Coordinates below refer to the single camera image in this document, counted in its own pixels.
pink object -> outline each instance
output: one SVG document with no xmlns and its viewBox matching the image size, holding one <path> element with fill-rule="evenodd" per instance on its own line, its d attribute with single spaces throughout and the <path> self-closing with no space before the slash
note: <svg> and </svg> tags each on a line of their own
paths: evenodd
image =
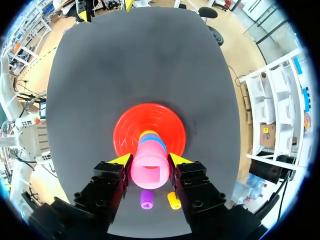
<svg viewBox="0 0 320 240">
<path fill-rule="evenodd" d="M 167 153 L 156 140 L 147 140 L 138 146 L 131 165 L 131 178 L 143 189 L 157 189 L 169 178 Z"/>
<path fill-rule="evenodd" d="M 142 190 L 140 194 L 141 208 L 149 210 L 154 206 L 154 193 L 150 190 Z"/>
</svg>

yellow ring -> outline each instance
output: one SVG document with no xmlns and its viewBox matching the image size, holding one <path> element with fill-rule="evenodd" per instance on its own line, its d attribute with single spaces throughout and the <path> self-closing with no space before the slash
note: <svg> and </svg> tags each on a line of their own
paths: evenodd
<svg viewBox="0 0 320 240">
<path fill-rule="evenodd" d="M 157 136 L 159 136 L 159 134 L 157 132 L 152 131 L 152 130 L 147 130 L 147 131 L 144 131 L 143 133 L 140 134 L 139 140 L 140 140 L 140 138 L 142 138 L 146 134 L 156 134 Z"/>
</svg>

pink cup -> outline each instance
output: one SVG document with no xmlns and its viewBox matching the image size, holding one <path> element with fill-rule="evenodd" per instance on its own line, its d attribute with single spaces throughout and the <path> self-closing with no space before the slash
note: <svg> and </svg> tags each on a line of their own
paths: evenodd
<svg viewBox="0 0 320 240">
<path fill-rule="evenodd" d="M 143 189 L 157 189 L 169 178 L 169 163 L 164 147 L 156 140 L 141 143 L 131 165 L 131 178 Z"/>
</svg>

white cabinet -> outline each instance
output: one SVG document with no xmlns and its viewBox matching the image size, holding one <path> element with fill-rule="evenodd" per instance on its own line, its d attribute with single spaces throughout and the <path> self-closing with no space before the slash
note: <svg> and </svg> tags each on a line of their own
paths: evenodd
<svg viewBox="0 0 320 240">
<path fill-rule="evenodd" d="M 306 119 L 317 123 L 311 66 L 308 55 L 298 48 L 240 78 L 247 85 L 252 106 L 253 148 L 248 158 L 292 170 L 308 166 L 315 131 Z M 274 147 L 265 147 L 260 143 L 263 134 L 260 125 L 272 123 L 275 123 Z M 261 151 L 270 154 L 259 156 Z M 294 162 L 277 161 L 281 155 L 295 158 Z"/>
</svg>

blue ring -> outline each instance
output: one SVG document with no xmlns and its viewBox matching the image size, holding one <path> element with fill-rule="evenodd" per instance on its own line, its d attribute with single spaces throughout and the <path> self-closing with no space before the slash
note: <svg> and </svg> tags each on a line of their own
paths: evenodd
<svg viewBox="0 0 320 240">
<path fill-rule="evenodd" d="M 139 143 L 139 146 L 140 146 L 140 144 L 142 144 L 142 143 L 144 143 L 144 142 L 146 142 L 146 141 L 148 141 L 148 140 L 155 140 L 156 142 L 160 143 L 160 144 L 162 145 L 164 151 L 165 151 L 165 154 L 167 154 L 166 145 L 165 145 L 164 142 L 163 142 L 161 139 L 159 139 L 159 138 L 148 137 L 148 138 L 146 138 L 146 139 L 143 139 L 143 140 Z"/>
<path fill-rule="evenodd" d="M 160 137 L 158 135 L 154 134 L 154 133 L 147 133 L 147 134 L 143 135 L 142 137 L 140 137 L 139 142 L 141 142 L 141 141 L 143 141 L 145 139 L 148 139 L 148 138 L 158 138 L 158 139 L 160 139 Z"/>
</svg>

